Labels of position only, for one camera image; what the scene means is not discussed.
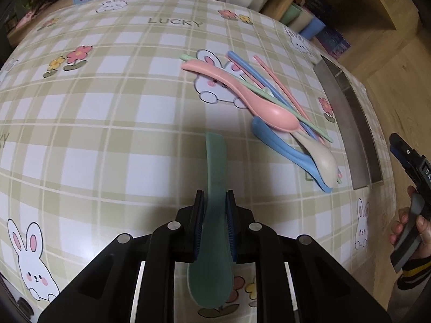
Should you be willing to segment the person's right hand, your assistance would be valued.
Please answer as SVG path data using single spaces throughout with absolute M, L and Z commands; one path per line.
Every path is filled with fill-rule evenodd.
M 404 226 L 409 220 L 410 208 L 404 207 L 398 210 L 398 219 L 392 222 L 391 234 L 389 235 L 389 242 L 394 246 L 399 239 Z M 416 219 L 416 228 L 419 232 L 422 242 L 418 249 L 411 256 L 411 259 L 425 259 L 430 257 L 430 221 L 422 216 L 418 216 Z

